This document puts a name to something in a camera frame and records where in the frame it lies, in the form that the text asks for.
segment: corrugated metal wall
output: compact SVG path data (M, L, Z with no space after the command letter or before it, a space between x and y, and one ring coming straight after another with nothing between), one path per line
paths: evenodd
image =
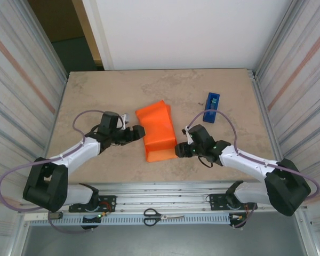
M0 175L44 155L67 80L31 15L24 1L0 0ZM15 206L28 171L3 182L3 194ZM15 215L0 203L0 254Z
M300 4L257 74L283 155L320 183L320 0ZM308 206L320 241L320 194Z

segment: orange foam block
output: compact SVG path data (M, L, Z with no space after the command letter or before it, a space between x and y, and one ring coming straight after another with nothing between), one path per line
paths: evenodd
M174 151L177 139L171 120L171 106L162 100L138 109L135 113L146 132L143 138L146 160L156 162L177 158Z

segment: scissors blade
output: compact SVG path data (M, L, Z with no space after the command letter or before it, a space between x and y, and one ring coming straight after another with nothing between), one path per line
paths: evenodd
M179 218L183 218L185 215L174 215L174 214L168 214L168 215L163 215L161 216L161 219L162 220L165 220L165 219L179 219Z

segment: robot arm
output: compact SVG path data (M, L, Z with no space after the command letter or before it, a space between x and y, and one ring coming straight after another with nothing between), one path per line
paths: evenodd
M240 150L237 153L230 143L223 140L214 141L201 125L185 129L183 133L187 135L188 141L176 145L175 153L178 157L205 158L211 166L216 163L220 166L232 167L260 181L255 185L238 181L227 190L228 203L234 208L237 208L238 204L250 202L271 204L278 212L291 216L311 192L304 178L268 166L268 164L278 165L298 171L293 162L288 159L277 162ZM239 153L255 161L246 159Z
M111 144L123 146L145 136L142 126L135 125L131 130L126 127L126 123L128 123L127 114L120 116L114 112L105 112L101 123L85 135L84 143L81 141L62 154L51 157L51 159L60 158L57 161L32 167L23 198L51 212L69 204L83 204L89 211L95 209L99 202L98 190L85 184L68 185L68 177L90 158L109 148ZM82 146L77 151L67 155L80 145ZM45 159L40 157L35 162L42 160Z

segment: table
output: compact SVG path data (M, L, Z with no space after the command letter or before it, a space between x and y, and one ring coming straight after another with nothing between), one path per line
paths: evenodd
M138 123L135 111L164 100L178 143L186 137L181 129L202 110L209 92L219 93L218 109L230 117L238 133L238 147L263 158L274 159L262 116L246 69L136 70L72 72L63 96L48 157L73 146L81 136L72 129L75 116L88 109L129 113L130 126ZM99 124L99 113L88 113L77 123L88 132ZM217 115L214 124L201 123L215 140L233 142L229 124ZM209 169L194 158L148 163L143 140L110 147L82 165L70 183L172 182L252 179L228 167Z

